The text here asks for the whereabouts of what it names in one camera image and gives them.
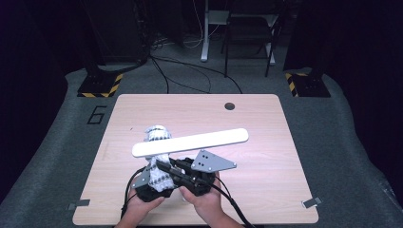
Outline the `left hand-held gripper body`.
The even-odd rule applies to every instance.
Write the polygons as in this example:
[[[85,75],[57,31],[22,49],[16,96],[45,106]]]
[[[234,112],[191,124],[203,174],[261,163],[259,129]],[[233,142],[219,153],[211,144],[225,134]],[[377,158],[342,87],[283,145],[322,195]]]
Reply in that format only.
[[[139,169],[132,178],[130,187],[135,189],[137,196],[144,202],[151,202],[159,197],[169,198],[174,189],[164,190],[161,193],[148,185],[150,181],[150,164]]]

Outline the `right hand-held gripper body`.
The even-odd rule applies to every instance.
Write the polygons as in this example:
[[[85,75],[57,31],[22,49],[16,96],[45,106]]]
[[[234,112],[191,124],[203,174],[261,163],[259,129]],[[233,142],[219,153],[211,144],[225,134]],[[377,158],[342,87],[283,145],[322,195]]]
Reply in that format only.
[[[177,186],[185,186],[197,197],[210,192],[217,172],[237,167],[234,161],[229,161],[207,150],[201,150],[197,155],[180,159],[185,158],[192,160],[191,168],[188,170],[180,168],[184,174],[185,181],[183,183],[174,183]]]

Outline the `white cloth with dark pattern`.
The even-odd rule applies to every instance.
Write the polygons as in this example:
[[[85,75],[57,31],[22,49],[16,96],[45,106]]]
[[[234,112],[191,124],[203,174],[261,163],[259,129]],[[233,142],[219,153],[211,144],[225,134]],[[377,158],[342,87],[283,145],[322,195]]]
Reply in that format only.
[[[170,132],[162,125],[150,126],[146,129],[145,133],[147,134],[145,138],[146,142],[171,139]],[[159,193],[164,190],[174,189],[176,187],[172,178],[157,166],[157,162],[167,163],[168,166],[171,166],[168,154],[147,157],[146,160],[150,164],[149,186],[154,188]]]

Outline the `white desk lamp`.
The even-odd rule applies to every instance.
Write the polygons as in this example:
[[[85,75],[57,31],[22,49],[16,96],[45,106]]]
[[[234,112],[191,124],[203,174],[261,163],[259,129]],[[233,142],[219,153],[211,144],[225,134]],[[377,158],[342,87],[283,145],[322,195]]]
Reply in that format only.
[[[152,142],[138,142],[132,147],[132,156],[135,158],[142,158],[161,154],[217,147],[234,143],[245,143],[248,140],[248,131],[244,128],[236,128],[173,139]]]

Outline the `person's left hand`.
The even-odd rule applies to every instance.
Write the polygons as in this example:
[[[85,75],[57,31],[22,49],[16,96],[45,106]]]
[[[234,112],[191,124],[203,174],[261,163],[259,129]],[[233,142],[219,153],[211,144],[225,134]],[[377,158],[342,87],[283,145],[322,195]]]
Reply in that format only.
[[[157,208],[164,201],[164,197],[159,197],[151,202],[144,202],[138,198],[137,192],[133,188],[130,189],[128,196],[129,199],[124,220],[133,226],[143,221],[149,212]]]

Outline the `person's right hand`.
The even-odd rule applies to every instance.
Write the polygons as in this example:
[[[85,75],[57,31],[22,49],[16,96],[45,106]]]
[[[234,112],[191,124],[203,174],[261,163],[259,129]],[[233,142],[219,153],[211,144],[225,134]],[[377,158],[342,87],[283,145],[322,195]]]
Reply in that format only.
[[[196,197],[190,190],[182,186],[179,188],[183,198],[191,203],[196,213],[208,224],[214,223],[224,215],[221,207],[221,193],[211,188],[210,192]]]

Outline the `grey tape strip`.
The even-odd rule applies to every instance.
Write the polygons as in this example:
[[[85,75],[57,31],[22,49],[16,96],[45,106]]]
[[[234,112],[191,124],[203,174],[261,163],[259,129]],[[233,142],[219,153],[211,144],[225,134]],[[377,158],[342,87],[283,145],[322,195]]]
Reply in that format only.
[[[303,201],[301,204],[304,208],[308,209],[310,207],[317,207],[323,202],[323,200],[320,197],[308,199],[306,201]]]
[[[79,199],[74,202],[71,202],[68,206],[67,209],[68,211],[75,210],[77,207],[81,206],[89,206],[90,200],[89,199]]]

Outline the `black stand with striped base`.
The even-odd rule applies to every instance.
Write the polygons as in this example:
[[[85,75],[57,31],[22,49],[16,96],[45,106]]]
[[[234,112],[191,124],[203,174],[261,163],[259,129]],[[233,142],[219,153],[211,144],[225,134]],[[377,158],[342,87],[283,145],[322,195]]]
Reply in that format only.
[[[77,50],[86,70],[86,77],[77,90],[78,95],[82,97],[112,97],[123,77],[122,72],[120,70],[108,71],[99,68],[87,41],[84,20],[77,17],[74,17],[74,19],[78,29]]]
[[[287,73],[286,79],[294,97],[322,97],[331,96],[322,80],[327,64],[318,60],[308,74]]]

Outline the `black folding chair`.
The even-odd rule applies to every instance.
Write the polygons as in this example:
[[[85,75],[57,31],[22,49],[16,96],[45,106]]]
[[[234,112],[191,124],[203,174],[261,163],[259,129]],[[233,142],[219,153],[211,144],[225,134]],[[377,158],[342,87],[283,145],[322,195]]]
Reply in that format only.
[[[224,57],[224,76],[227,77],[231,46],[259,46],[266,52],[268,76],[273,51],[276,48],[286,4],[284,0],[234,0],[225,21],[221,53]]]

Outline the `black cabinet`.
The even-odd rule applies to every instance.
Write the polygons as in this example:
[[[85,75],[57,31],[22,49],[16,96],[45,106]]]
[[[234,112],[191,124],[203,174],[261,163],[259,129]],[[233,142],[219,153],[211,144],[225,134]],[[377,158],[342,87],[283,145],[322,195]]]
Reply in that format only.
[[[83,0],[83,4],[105,63],[147,61],[140,0]]]

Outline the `dark curtain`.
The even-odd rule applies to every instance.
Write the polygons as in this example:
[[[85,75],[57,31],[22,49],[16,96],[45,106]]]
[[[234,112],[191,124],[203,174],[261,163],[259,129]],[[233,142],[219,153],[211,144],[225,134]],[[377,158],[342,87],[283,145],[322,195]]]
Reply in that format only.
[[[0,202],[48,133],[81,64],[61,0],[0,0]]]
[[[403,200],[403,0],[303,0],[284,69],[341,87],[370,161]]]

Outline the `white desk frame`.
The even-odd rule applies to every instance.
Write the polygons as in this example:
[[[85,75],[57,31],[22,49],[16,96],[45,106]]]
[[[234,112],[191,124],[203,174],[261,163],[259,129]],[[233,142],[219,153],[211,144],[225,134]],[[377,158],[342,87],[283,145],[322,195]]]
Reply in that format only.
[[[204,4],[204,28],[202,32],[202,51],[201,51],[201,61],[205,62],[208,60],[208,50],[209,50],[209,26],[224,26],[225,21],[229,14],[229,10],[233,4],[230,4],[228,9],[212,10],[209,8],[209,0],[205,0]]]

